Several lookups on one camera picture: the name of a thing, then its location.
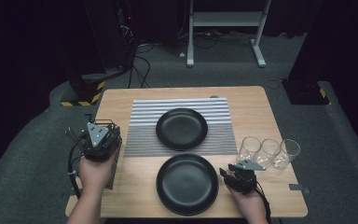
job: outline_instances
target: person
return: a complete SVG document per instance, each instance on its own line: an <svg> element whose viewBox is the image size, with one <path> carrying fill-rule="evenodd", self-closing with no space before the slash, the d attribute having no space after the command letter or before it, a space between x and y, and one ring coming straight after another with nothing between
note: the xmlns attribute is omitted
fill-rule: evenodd
<svg viewBox="0 0 358 224"><path fill-rule="evenodd" d="M66 222L67 224L100 223L103 189L110 179L115 157L116 152L108 161L104 162L89 161L84 157L80 159L79 173L83 191ZM243 195L229 186L227 188L249 224L268 223L263 200L257 192L253 190L249 194Z"/></svg>

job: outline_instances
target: wooden table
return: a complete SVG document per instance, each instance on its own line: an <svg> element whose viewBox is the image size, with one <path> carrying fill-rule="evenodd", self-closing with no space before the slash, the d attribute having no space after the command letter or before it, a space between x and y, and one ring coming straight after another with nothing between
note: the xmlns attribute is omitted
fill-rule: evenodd
<svg viewBox="0 0 358 224"><path fill-rule="evenodd" d="M272 138L282 141L277 123L262 87L207 87L107 90L96 119L111 119L120 126L123 145L117 164L113 189L103 193L102 217L179 217L168 210L156 192L156 176L160 166L169 157L124 157L133 100L208 98L212 95L226 97L235 141L238 147L245 136L261 140ZM227 169L236 161L235 155L205 156L215 171ZM255 171L270 203L272 217L304 217L308 213L301 191L290 190L289 184L297 184L291 164L284 170L269 167L267 171ZM222 176L219 192L212 206L193 217L242 217L227 190ZM77 202L71 196L66 207L69 216Z"/></svg>

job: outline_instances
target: striped placemat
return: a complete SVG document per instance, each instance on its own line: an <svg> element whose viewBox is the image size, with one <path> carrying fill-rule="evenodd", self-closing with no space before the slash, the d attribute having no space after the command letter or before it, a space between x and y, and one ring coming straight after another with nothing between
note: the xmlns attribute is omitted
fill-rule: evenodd
<svg viewBox="0 0 358 224"><path fill-rule="evenodd" d="M197 98L134 100L124 156L167 157L183 153L166 147L156 135L158 119L175 108L194 109L205 117L208 124L204 141L187 152L201 156L237 154L227 98Z"/></svg>

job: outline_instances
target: glass cup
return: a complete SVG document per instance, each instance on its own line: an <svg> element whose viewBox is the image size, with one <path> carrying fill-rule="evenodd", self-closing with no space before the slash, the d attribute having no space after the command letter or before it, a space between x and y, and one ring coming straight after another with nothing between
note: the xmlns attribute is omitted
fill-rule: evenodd
<svg viewBox="0 0 358 224"><path fill-rule="evenodd" d="M259 165L267 168L271 165L272 160L280 153L281 148L277 141L266 139L261 143L261 149L254 157L254 161Z"/></svg>
<svg viewBox="0 0 358 224"><path fill-rule="evenodd" d="M252 136L243 138L237 161L252 160L260 148L261 143L257 138Z"/></svg>
<svg viewBox="0 0 358 224"><path fill-rule="evenodd" d="M284 169L301 152L300 145L292 139L284 139L281 142L281 151L274 158L273 164L278 169Z"/></svg>

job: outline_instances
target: round plate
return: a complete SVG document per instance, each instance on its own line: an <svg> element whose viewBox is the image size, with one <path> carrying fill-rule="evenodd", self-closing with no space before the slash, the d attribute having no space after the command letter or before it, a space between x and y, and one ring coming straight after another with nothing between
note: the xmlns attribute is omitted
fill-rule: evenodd
<svg viewBox="0 0 358 224"><path fill-rule="evenodd" d="M219 189L212 165L201 156L188 153L164 162L156 187L162 203L182 216L194 216L208 209Z"/></svg>
<svg viewBox="0 0 358 224"><path fill-rule="evenodd" d="M176 108L163 114L156 126L158 139L167 147L186 150L199 145L206 137L208 124L197 111Z"/></svg>

